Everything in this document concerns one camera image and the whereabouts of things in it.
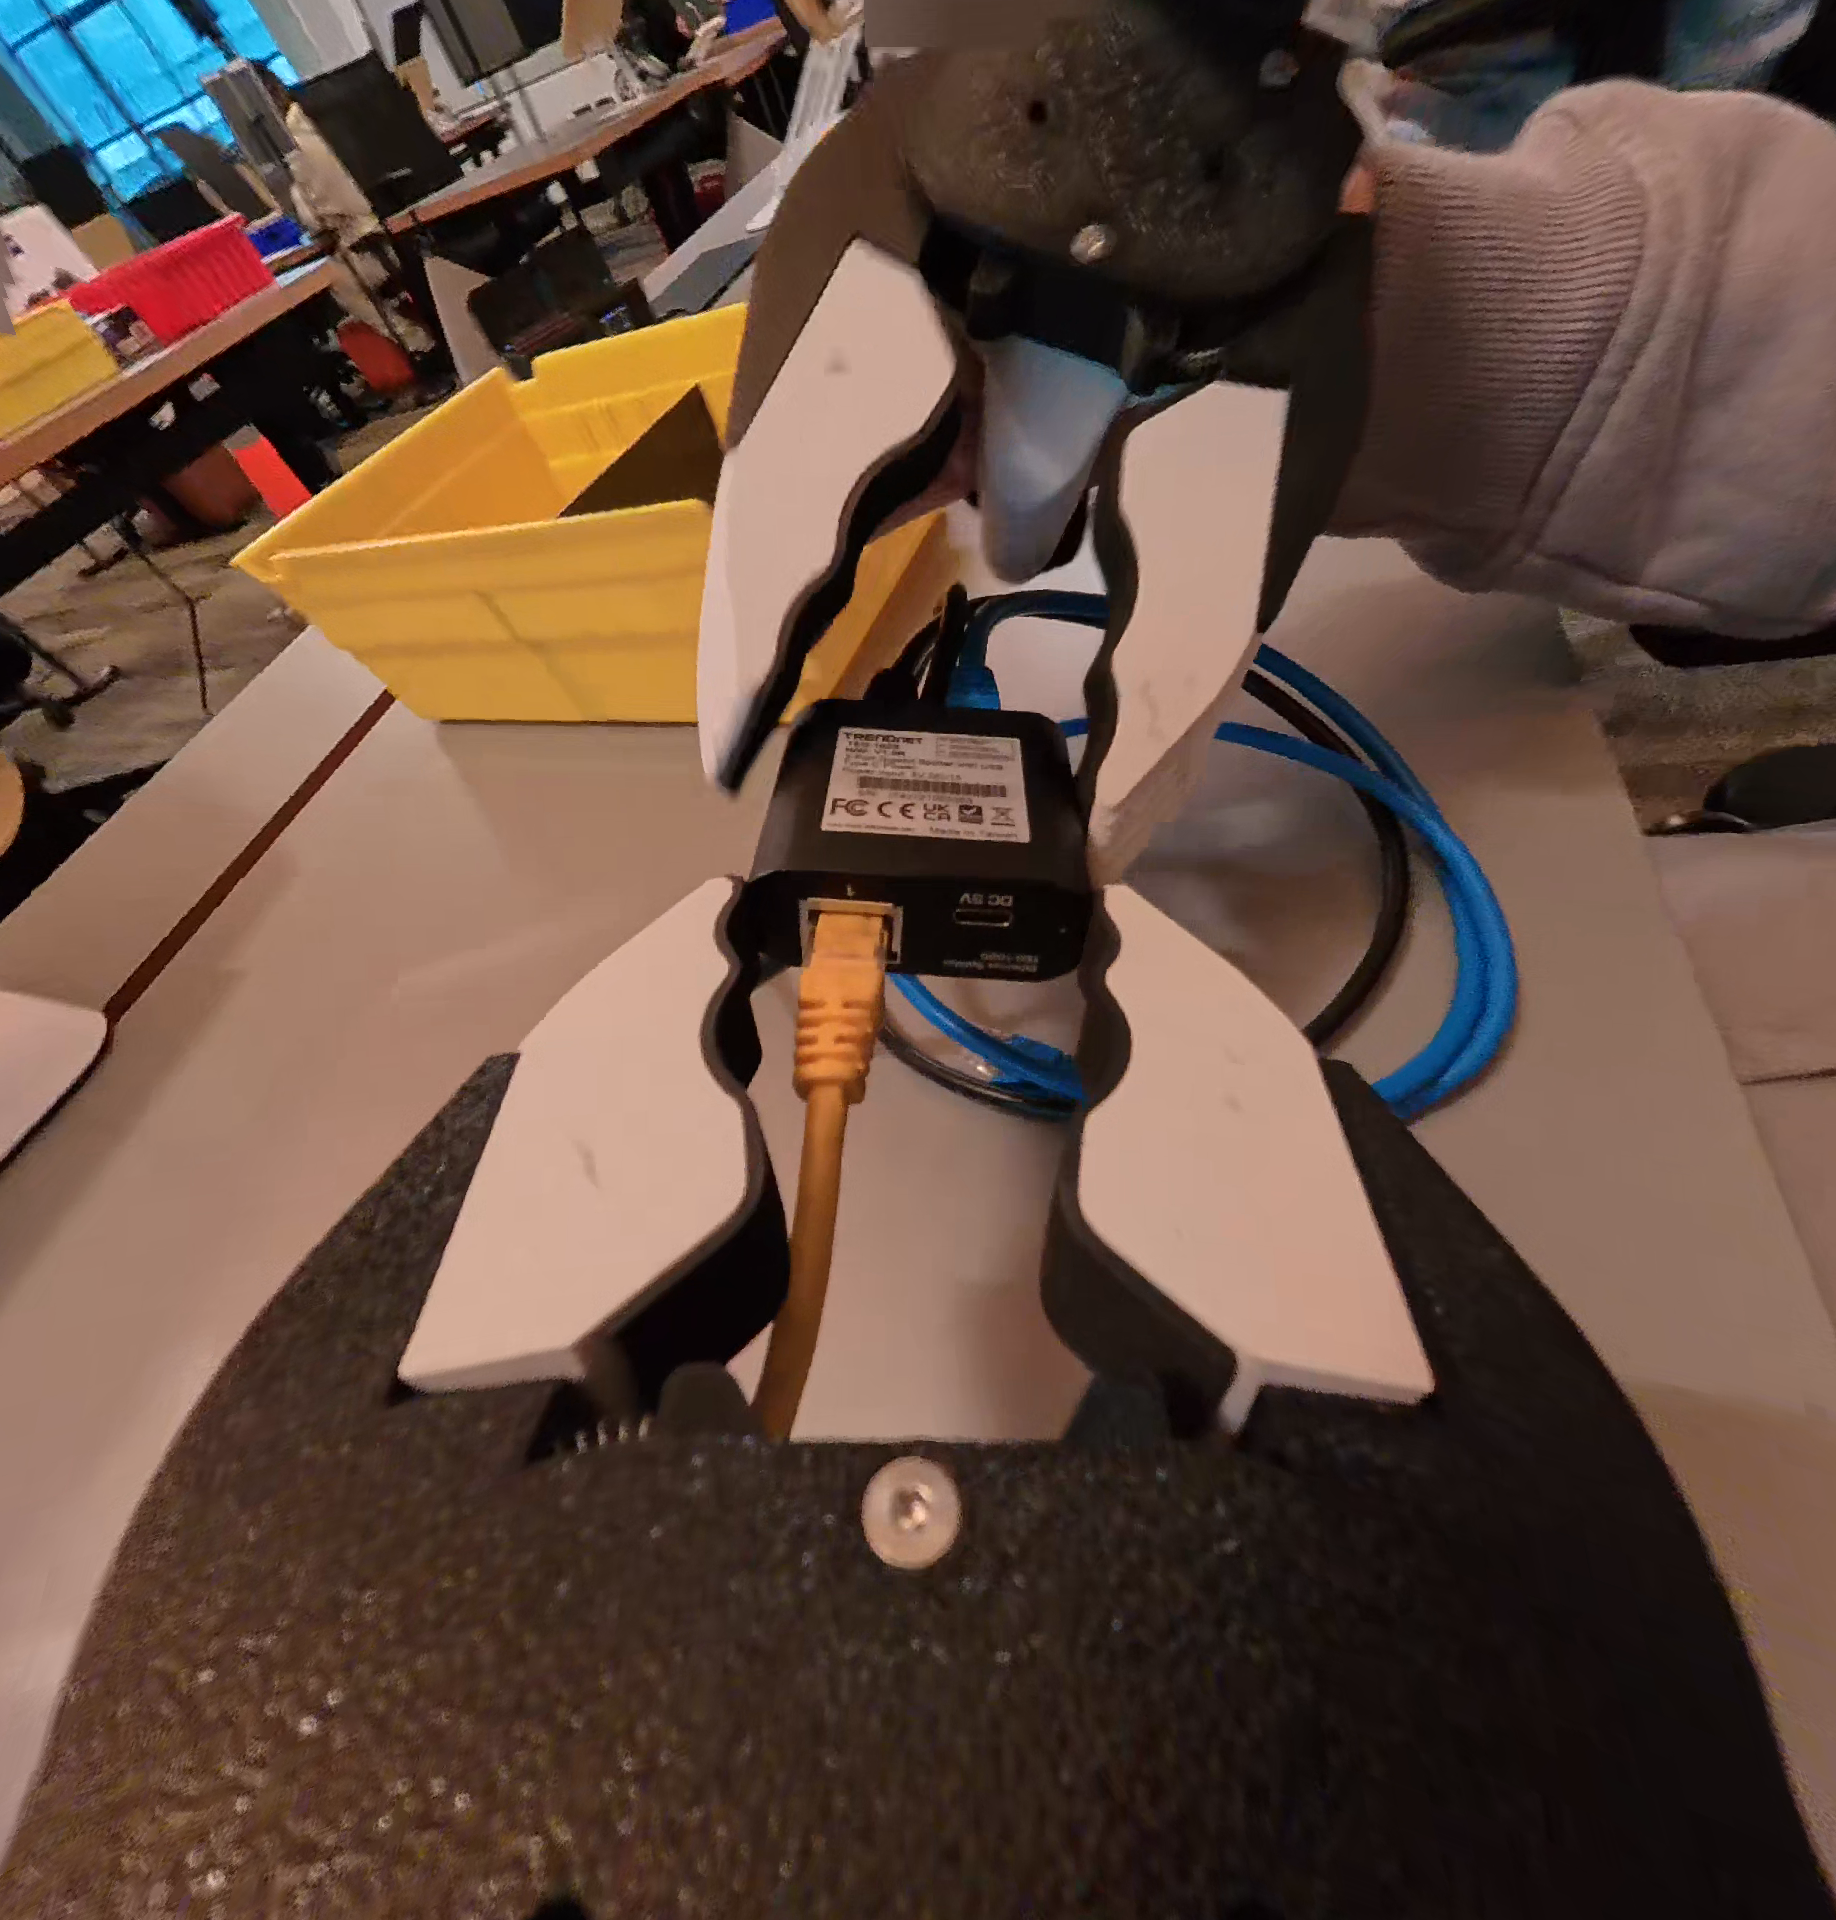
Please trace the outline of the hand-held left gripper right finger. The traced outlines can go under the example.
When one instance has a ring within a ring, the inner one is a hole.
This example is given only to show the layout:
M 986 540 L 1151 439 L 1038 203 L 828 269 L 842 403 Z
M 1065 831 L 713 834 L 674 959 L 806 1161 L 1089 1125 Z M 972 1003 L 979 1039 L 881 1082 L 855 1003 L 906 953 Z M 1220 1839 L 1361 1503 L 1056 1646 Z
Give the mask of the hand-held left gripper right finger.
M 1042 1262 L 1056 1342 L 1184 1437 L 1287 1386 L 1417 1407 L 1434 1369 L 1323 1061 L 1264 989 L 1130 886 L 1078 967 L 1078 1116 Z

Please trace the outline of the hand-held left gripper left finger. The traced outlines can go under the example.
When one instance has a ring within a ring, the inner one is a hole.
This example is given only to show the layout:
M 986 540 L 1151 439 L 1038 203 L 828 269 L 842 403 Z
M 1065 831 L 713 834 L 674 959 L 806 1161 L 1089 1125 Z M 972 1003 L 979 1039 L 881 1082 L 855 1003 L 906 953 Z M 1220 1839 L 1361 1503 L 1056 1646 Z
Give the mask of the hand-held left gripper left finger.
M 662 1397 L 786 1306 L 786 1200 L 751 1082 L 760 959 L 711 877 L 523 1039 L 398 1357 L 422 1394 Z

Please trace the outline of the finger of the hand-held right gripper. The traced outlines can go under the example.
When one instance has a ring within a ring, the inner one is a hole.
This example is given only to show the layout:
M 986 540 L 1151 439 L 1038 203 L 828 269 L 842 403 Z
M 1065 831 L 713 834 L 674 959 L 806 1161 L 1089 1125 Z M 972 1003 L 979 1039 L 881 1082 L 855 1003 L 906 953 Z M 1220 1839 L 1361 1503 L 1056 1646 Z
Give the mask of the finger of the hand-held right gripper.
M 847 112 L 786 184 L 749 288 L 697 613 L 697 752 L 738 792 L 847 606 L 943 475 L 961 351 L 920 273 L 933 205 L 895 112 Z
M 1099 886 L 1183 813 L 1227 689 L 1329 530 L 1369 409 L 1364 299 L 1361 273 L 1315 274 L 1213 379 L 1137 403 L 1107 438 L 1107 628 L 1082 686 Z

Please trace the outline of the black network splitter box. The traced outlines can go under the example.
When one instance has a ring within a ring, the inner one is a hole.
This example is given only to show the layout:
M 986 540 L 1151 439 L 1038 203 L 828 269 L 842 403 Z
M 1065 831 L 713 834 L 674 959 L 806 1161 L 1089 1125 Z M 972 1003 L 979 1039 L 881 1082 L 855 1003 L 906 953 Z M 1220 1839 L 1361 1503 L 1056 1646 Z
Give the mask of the black network splitter box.
M 1051 983 L 1094 883 L 1068 743 L 1028 710 L 827 703 L 786 737 L 735 927 L 770 969 L 823 913 L 889 918 L 889 974 Z

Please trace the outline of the grey desk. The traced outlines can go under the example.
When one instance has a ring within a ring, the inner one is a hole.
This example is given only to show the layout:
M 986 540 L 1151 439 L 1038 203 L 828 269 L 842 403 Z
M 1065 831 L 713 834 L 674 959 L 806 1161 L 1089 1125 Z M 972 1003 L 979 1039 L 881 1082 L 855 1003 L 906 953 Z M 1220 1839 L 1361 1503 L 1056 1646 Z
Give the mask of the grey desk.
M 1513 923 L 1506 1064 L 1420 1140 L 1645 1416 L 1753 1633 L 1836 1879 L 1836 1328 L 1556 613 L 1329 545 L 1276 644 L 1467 835 Z M 475 729 L 304 639 L 0 928 L 0 989 L 119 1013 L 0 1177 L 0 1863 L 161 1456 L 415 1132 L 594 959 L 745 865 L 684 729 Z

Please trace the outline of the black office chair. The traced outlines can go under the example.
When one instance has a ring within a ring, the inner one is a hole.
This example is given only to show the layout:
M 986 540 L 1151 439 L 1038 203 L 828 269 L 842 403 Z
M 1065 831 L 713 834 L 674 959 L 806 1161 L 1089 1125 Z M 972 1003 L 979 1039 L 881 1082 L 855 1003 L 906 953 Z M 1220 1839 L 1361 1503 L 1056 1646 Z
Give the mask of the black office chair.
M 461 162 L 430 128 L 415 95 L 378 52 L 300 80 L 292 102 L 352 175 L 378 220 L 396 220 L 465 177 Z

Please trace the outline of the white stand base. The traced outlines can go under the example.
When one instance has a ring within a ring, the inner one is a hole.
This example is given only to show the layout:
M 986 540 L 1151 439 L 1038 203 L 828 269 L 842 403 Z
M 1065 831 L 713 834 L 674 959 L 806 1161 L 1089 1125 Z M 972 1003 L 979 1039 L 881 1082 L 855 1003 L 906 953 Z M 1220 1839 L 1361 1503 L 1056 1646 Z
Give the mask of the white stand base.
M 0 989 L 0 1169 L 80 1089 L 110 1047 L 110 1018 Z

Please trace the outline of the red plastic bin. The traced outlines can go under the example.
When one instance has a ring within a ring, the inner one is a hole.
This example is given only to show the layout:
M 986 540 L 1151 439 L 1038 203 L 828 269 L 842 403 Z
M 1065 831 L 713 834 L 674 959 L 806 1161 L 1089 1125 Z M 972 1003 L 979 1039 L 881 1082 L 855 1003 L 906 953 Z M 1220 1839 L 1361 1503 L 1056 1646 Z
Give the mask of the red plastic bin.
M 230 212 L 71 285 L 61 299 L 80 317 L 129 310 L 158 343 L 178 343 L 272 288 L 275 273 Z

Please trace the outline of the long wooden table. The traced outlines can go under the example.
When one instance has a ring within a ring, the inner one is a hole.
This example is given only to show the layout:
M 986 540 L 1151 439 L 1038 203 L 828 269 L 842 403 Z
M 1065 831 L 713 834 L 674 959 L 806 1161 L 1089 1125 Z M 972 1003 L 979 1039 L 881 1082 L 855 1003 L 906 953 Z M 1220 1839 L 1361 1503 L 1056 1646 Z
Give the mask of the long wooden table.
M 325 298 L 331 290 L 335 269 L 337 263 L 326 255 L 319 255 L 304 269 L 289 269 L 254 299 L 230 307 L 220 317 L 196 328 L 165 351 L 144 356 L 105 383 L 71 397 L 49 416 L 21 425 L 0 444 L 0 493 L 27 472 L 65 457 L 94 430 L 110 426 L 136 409 L 154 413 L 174 387 L 184 387 L 204 376 L 220 382 L 226 376 L 216 368 L 234 351 L 256 343 L 268 328 L 289 317 L 310 299 Z

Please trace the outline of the small yellow plastic bin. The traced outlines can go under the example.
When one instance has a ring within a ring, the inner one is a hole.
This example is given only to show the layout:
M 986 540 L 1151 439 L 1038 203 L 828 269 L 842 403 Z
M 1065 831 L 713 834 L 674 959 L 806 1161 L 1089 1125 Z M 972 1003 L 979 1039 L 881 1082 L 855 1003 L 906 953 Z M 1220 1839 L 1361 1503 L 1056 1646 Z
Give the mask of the small yellow plastic bin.
M 119 360 L 70 303 L 44 303 L 0 333 L 0 444 L 119 379 Z

